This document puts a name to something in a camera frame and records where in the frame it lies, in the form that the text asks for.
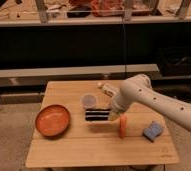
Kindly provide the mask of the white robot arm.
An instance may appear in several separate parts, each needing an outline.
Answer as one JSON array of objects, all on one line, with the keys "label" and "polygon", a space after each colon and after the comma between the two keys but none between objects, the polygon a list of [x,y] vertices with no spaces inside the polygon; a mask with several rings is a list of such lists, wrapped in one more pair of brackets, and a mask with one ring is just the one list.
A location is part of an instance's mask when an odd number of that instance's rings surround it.
[{"label": "white robot arm", "polygon": [[155,92],[145,74],[121,82],[110,102],[110,118],[125,113],[134,102],[153,109],[191,132],[191,104]]}]

